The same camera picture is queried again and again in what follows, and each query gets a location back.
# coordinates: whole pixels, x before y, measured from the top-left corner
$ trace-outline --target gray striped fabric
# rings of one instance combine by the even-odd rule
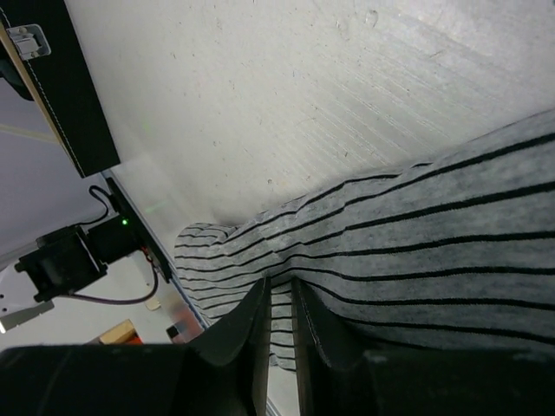
[[[553,132],[550,111],[237,227],[191,225],[180,281],[214,323],[272,276],[271,352],[289,370],[292,276],[385,347],[554,352]]]

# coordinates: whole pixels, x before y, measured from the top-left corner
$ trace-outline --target white stitching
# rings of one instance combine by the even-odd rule
[[[10,19],[6,16],[6,13],[3,11],[3,8],[1,6],[0,6],[0,11],[2,11],[2,16],[3,16],[4,19],[6,19],[6,22],[8,24],[8,28],[10,28],[11,27]],[[26,62],[26,63],[27,63],[27,65],[29,65],[29,69],[31,71],[31,74],[33,75],[33,78],[35,78],[35,81],[38,84],[38,87],[42,91],[42,97],[43,97],[44,101],[48,104],[50,112],[54,116],[54,120],[55,120],[56,124],[58,125],[58,128],[60,129],[60,132],[62,133],[63,138],[65,139],[64,144],[69,148],[69,151],[71,152],[71,154],[73,156],[73,159],[74,159],[75,163],[77,164],[77,169],[79,170],[79,173],[81,175],[84,175],[85,172],[83,171],[83,169],[81,167],[81,164],[79,163],[79,160],[77,159],[77,156],[75,156],[75,152],[73,151],[73,148],[71,147],[71,144],[69,143],[68,136],[66,136],[66,133],[63,131],[62,124],[60,124],[60,121],[58,120],[58,117],[56,116],[56,113],[54,112],[54,108],[52,108],[52,106],[50,105],[50,101],[49,101],[48,97],[46,96],[46,94],[44,93],[44,90],[42,89],[41,82],[39,82],[38,78],[36,78],[35,71],[33,70],[33,67],[31,67],[31,64],[29,62]]]

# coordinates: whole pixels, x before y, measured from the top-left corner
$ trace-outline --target metal latch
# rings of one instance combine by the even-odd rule
[[[38,24],[26,24],[6,30],[24,61],[50,55],[50,45]]]

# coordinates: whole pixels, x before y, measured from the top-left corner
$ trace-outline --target black cable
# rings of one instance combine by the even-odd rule
[[[93,197],[94,199],[96,199],[97,201],[100,201],[104,205],[105,211],[97,219],[93,219],[92,221],[84,221],[82,223],[77,223],[77,225],[91,225],[91,224],[98,223],[99,221],[102,221],[104,218],[106,218],[108,216],[108,214],[110,213],[110,209],[108,207],[108,204],[106,204],[106,202],[97,193],[95,193],[93,191],[101,193],[102,195],[104,195],[106,197],[106,199],[108,201],[110,200],[110,194],[107,193],[106,191],[104,191],[102,188],[100,188],[97,185],[91,185],[88,188],[88,193],[90,194],[90,196]]]
[[[85,302],[93,302],[93,303],[101,303],[104,305],[115,305],[115,306],[126,306],[126,305],[135,305],[137,303],[143,303],[154,296],[156,290],[158,290],[158,272],[156,271],[156,267],[154,264],[149,261],[150,266],[153,270],[153,289],[143,297],[139,297],[136,299],[104,299],[101,297],[94,297],[94,296],[87,296],[87,295],[61,295],[58,297],[64,297],[66,299],[74,299],[76,301],[85,301]]]

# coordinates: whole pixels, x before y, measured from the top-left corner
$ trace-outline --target gray wall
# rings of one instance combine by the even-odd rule
[[[51,133],[38,106],[0,80],[0,125]],[[59,145],[0,131],[0,256],[50,231],[102,213]]]

